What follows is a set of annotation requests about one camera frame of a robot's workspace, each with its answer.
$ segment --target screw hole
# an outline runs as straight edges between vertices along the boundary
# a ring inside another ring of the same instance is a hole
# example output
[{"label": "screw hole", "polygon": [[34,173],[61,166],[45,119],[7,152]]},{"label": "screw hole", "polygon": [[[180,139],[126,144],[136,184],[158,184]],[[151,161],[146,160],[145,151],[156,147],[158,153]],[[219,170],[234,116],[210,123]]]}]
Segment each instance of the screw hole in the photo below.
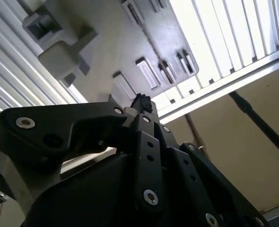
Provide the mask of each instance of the screw hole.
[{"label": "screw hole", "polygon": [[215,220],[213,218],[210,218],[209,220],[212,223],[212,225],[215,225],[216,222],[215,222]]},{"label": "screw hole", "polygon": [[190,177],[191,177],[192,181],[196,181],[196,177],[195,176],[191,175]]},{"label": "screw hole", "polygon": [[147,118],[146,116],[143,116],[143,119],[145,122],[150,122],[151,120],[149,118]]},{"label": "screw hole", "polygon": [[148,142],[148,146],[151,147],[151,148],[154,147],[154,145],[151,142]]},{"label": "screw hole", "polygon": [[153,161],[154,161],[154,158],[153,158],[151,155],[147,155],[147,159],[148,159],[150,162],[153,162]]},{"label": "screw hole", "polygon": [[122,114],[122,113],[123,113],[123,112],[122,112],[119,108],[117,108],[117,107],[114,108],[114,111],[115,111],[116,113],[118,113],[118,114]]},{"label": "screw hole", "polygon": [[264,226],[264,223],[258,217],[256,217],[255,219],[257,220],[257,222],[260,226]]},{"label": "screw hole", "polygon": [[152,193],[148,193],[148,198],[149,198],[152,202],[154,202],[154,200],[155,200],[155,197],[154,197],[154,195],[153,195]]},{"label": "screw hole", "polygon": [[22,123],[23,125],[30,125],[30,124],[31,124],[31,122],[28,121],[28,120],[22,120],[21,123]]},{"label": "screw hole", "polygon": [[43,142],[50,148],[60,148],[63,145],[63,139],[55,134],[46,134]]}]

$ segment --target rectangular slot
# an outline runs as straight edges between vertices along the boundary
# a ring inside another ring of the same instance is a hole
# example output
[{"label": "rectangular slot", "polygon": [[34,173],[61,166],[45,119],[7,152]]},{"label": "rectangular slot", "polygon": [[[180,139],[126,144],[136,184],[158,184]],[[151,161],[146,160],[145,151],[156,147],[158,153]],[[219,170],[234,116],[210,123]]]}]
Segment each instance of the rectangular slot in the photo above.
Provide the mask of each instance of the rectangular slot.
[{"label": "rectangular slot", "polygon": [[[136,97],[136,92],[134,89],[131,87],[131,85],[128,83],[126,78],[122,75],[121,72],[115,74],[113,76],[115,88],[118,89],[122,94],[127,96],[130,100],[134,100]],[[119,97],[119,95],[115,94],[117,91],[113,89],[113,96]]]},{"label": "rectangular slot", "polygon": [[188,77],[191,76],[191,74],[193,73],[193,69],[190,67],[187,60],[185,58],[183,58],[180,53],[178,53],[176,55],[176,58],[180,62],[180,65],[181,65],[182,69],[184,70],[184,72],[187,74],[187,76]]},{"label": "rectangular slot", "polygon": [[160,7],[161,8],[167,8],[168,7],[168,3],[167,3],[167,0],[158,0],[159,4],[160,4]]},{"label": "rectangular slot", "polygon": [[156,72],[153,70],[152,66],[145,58],[141,58],[137,60],[135,63],[136,66],[143,73],[144,77],[147,79],[151,90],[156,89],[161,85],[160,80],[156,75]]},{"label": "rectangular slot", "polygon": [[166,81],[167,84],[175,84],[176,83],[176,76],[175,73],[171,70],[171,67],[168,65],[166,61],[163,62],[164,67],[166,68],[168,75],[164,72],[161,65],[159,65],[160,73],[162,74],[163,79]]},{"label": "rectangular slot", "polygon": [[31,18],[33,18],[33,21],[26,25],[26,27],[37,40],[42,39],[49,32],[54,33],[55,31],[62,29],[60,25],[48,14],[39,15],[35,13],[28,20],[31,20]]},{"label": "rectangular slot", "polygon": [[197,70],[195,69],[194,67],[194,63],[191,59],[191,56],[188,54],[188,52],[186,50],[183,50],[183,55],[185,56],[186,60],[187,60],[187,66],[188,66],[188,69],[190,71],[190,73],[197,73]]},{"label": "rectangular slot", "polygon": [[144,23],[144,18],[142,17],[142,15],[140,14],[137,6],[135,5],[134,1],[133,0],[127,0],[125,1],[124,3],[122,3],[122,6],[125,8],[125,11],[126,13],[128,14],[129,18],[131,19],[131,21],[133,22],[134,25],[137,25],[137,21],[136,19],[134,18],[130,8],[129,8],[129,5],[132,6],[132,8],[134,9],[134,12],[137,14],[139,20],[141,23]]},{"label": "rectangular slot", "polygon": [[223,77],[228,76],[232,64],[212,0],[195,0],[194,2],[218,69]]},{"label": "rectangular slot", "polygon": [[183,97],[187,97],[200,90],[198,80],[195,76],[178,84],[177,87]]},{"label": "rectangular slot", "polygon": [[158,0],[150,0],[150,1],[153,5],[153,8],[154,8],[155,12],[159,13],[160,12],[160,8],[159,8],[160,6],[158,5],[159,4]]}]

